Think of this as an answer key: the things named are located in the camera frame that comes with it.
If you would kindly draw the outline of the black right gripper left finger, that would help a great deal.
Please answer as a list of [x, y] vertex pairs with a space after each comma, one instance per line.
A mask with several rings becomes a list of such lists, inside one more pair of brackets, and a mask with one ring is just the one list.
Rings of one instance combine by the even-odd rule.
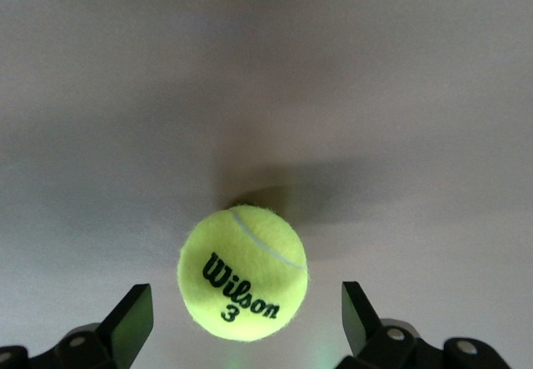
[[129, 368], [153, 329], [152, 289], [138, 284], [100, 323], [71, 330], [32, 368]]

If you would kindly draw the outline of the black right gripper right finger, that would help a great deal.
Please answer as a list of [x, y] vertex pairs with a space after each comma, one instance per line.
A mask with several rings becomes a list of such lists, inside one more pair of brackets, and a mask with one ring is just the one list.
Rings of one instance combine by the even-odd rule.
[[442, 368], [443, 351], [408, 322], [378, 317], [358, 282], [341, 286], [342, 325], [351, 348], [339, 368]]

